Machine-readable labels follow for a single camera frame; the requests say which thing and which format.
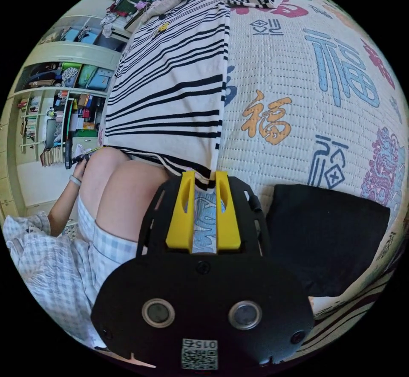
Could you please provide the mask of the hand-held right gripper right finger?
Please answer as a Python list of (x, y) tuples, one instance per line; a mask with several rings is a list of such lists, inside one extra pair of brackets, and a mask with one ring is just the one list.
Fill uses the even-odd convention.
[(227, 172), (216, 171), (216, 248), (240, 249), (241, 239)]

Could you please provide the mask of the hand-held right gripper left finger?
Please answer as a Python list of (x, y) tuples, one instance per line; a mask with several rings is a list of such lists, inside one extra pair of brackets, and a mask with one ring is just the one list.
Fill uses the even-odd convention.
[(192, 250), (194, 227), (195, 172), (182, 174), (170, 221), (166, 245), (170, 249)]

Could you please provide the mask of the person's left hand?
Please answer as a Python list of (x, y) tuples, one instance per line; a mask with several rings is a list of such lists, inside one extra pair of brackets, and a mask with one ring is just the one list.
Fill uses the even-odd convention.
[(80, 162), (78, 162), (75, 166), (72, 176), (76, 178), (77, 180), (81, 181), (83, 178), (87, 163), (88, 161), (85, 158), (83, 158)]

